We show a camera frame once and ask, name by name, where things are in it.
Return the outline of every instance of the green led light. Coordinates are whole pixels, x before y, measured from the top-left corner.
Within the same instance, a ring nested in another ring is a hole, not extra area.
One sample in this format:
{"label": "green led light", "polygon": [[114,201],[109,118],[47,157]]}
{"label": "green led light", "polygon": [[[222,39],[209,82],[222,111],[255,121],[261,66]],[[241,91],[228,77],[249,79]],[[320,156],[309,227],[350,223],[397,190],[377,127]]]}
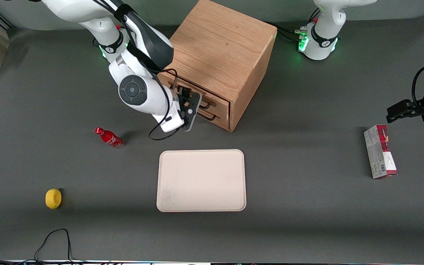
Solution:
{"label": "green led light", "polygon": [[106,54],[104,54],[104,51],[102,50],[101,45],[99,45],[99,49],[100,49],[100,50],[101,50],[101,52],[102,52],[102,57],[106,58]]}
{"label": "green led light", "polygon": [[308,44],[308,37],[305,36],[305,39],[301,40],[300,43],[299,43],[299,50],[301,52],[304,52],[305,48],[307,47],[307,44]]}
{"label": "green led light", "polygon": [[331,48],[331,51],[333,52],[334,50],[335,50],[335,48],[336,48],[336,43],[338,42],[338,38],[336,38],[336,40],[335,40],[335,44],[333,45],[333,47]]}

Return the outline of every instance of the red bottle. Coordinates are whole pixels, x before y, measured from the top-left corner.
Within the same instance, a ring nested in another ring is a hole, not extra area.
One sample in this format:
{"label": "red bottle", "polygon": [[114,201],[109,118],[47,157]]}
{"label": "red bottle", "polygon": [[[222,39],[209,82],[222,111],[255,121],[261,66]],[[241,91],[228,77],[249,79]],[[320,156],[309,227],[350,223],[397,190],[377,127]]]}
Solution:
{"label": "red bottle", "polygon": [[96,128],[96,134],[101,136],[101,140],[106,144],[114,147],[115,149],[121,149],[123,147],[123,141],[117,137],[112,131],[105,131],[103,128]]}

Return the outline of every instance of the drawer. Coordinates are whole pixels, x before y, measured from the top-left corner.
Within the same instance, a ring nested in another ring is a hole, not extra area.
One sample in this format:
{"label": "drawer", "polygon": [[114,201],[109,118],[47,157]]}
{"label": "drawer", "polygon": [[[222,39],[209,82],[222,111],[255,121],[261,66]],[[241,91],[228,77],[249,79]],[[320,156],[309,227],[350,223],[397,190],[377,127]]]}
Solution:
{"label": "drawer", "polygon": [[[171,87],[174,82],[174,76],[168,73],[160,73],[158,75],[160,81]],[[200,87],[191,84],[181,78],[178,78],[178,86],[183,86],[192,89],[194,92],[198,92],[202,95],[201,107],[198,111],[202,115],[202,118],[209,120],[213,124],[228,130],[229,129],[229,102],[221,99]]]}

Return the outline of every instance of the lemon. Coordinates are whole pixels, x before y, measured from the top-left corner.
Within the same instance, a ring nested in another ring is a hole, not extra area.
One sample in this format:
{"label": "lemon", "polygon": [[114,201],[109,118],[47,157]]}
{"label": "lemon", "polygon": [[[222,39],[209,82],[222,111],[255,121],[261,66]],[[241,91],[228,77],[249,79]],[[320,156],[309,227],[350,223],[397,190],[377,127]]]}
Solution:
{"label": "lemon", "polygon": [[56,188],[52,188],[45,194],[45,204],[50,209],[56,209],[62,202],[62,193]]}

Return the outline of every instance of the wall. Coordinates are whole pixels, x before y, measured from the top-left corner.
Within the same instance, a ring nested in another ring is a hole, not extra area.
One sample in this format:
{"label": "wall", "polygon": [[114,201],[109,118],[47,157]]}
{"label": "wall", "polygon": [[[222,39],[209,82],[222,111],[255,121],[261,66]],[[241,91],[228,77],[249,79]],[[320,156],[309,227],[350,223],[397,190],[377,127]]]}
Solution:
{"label": "wall", "polygon": [[[308,20],[315,10],[311,0],[214,0],[260,20]],[[197,0],[124,0],[153,25],[179,25]],[[27,0],[0,0],[0,13],[17,27],[51,30],[81,28],[64,22],[42,4]],[[424,15],[424,0],[379,0],[346,10],[348,20],[389,20]]]}

